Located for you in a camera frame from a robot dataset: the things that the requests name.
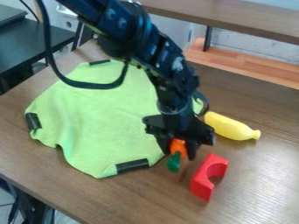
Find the black robotic arm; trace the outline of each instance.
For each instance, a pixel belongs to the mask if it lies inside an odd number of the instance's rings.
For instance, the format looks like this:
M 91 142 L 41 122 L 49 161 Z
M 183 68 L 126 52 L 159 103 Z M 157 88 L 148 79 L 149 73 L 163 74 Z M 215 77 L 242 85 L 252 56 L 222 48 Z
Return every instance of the black robotic arm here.
M 42 0 L 36 0 L 45 26 L 45 46 L 51 53 L 50 22 Z M 161 115 L 144 117 L 146 131 L 156 137 L 161 149 L 169 154 L 173 138 L 185 140 L 188 158 L 193 160 L 201 144 L 213 145 L 213 129 L 193 112 L 192 98 L 197 92 L 198 76 L 187 66 L 182 50 L 150 22 L 149 14 L 139 3 L 118 0 L 58 0 L 79 15 L 79 20 L 99 33 L 99 45 L 109 56 L 123 60 L 124 69 L 111 84 L 69 80 L 56 67 L 52 55 L 49 64 L 66 84 L 76 88 L 110 89 L 120 86 L 128 64 L 141 68 L 155 86 Z

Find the wall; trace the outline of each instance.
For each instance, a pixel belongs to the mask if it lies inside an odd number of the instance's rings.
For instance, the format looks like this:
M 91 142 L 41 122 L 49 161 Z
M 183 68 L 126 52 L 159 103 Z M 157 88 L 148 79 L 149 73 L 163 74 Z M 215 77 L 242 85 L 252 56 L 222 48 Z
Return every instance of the wall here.
M 212 33 L 212 45 L 299 65 L 299 45 L 215 28 Z

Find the red block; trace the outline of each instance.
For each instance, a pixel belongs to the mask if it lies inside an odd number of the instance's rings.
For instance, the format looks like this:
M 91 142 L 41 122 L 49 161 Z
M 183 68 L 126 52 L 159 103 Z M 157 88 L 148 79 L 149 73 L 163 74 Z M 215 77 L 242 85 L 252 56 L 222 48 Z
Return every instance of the red block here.
M 206 202 L 210 201 L 215 185 L 209 178 L 224 177 L 227 166 L 228 160 L 210 153 L 193 176 L 190 191 Z

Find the black cable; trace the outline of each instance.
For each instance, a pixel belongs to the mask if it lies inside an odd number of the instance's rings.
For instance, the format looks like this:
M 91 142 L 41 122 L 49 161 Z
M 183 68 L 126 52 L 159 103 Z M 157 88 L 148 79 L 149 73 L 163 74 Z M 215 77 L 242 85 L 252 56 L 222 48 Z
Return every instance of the black cable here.
M 87 89 L 111 89 L 111 88 L 117 88 L 119 87 L 127 74 L 128 68 L 129 68 L 129 62 L 130 59 L 126 59 L 124 61 L 124 67 L 122 69 L 121 75 L 115 80 L 114 82 L 111 82 L 109 84 L 100 84 L 100 83 L 91 83 L 91 82 L 82 82 L 82 81 L 76 81 L 71 80 L 65 77 L 57 68 L 57 65 L 55 63 L 55 59 L 52 54 L 52 48 L 51 48 L 51 27 L 50 27 L 50 20 L 48 13 L 46 11 L 45 5 L 42 0 L 36 0 L 38 7 L 41 11 L 42 18 L 43 18 L 43 24 L 44 24 L 44 38 L 45 38 L 45 53 L 48 58 L 48 62 L 50 66 L 52 67 L 53 72 L 63 81 L 65 84 L 75 87 L 75 88 L 87 88 Z
M 35 19 L 36 19 L 38 22 L 40 22 L 39 19 L 38 19 L 38 16 L 37 16 L 37 15 L 34 13 L 34 11 L 29 7 L 29 5 L 28 5 L 26 2 L 24 2 L 23 0 L 19 0 L 19 1 L 21 2 L 21 4 L 24 5 L 24 7 L 27 8 L 27 10 L 30 11 L 30 13 L 35 17 Z

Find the wooden shelf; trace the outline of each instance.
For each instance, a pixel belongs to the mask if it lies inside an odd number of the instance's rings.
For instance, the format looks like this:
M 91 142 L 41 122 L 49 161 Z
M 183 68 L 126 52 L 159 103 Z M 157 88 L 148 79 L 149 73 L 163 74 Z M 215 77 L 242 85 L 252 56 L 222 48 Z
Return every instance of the wooden shelf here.
M 240 52 L 210 47 L 203 52 L 203 38 L 198 38 L 185 52 L 187 60 L 200 65 L 216 67 L 255 79 L 299 89 L 299 66 L 273 59 L 265 59 Z

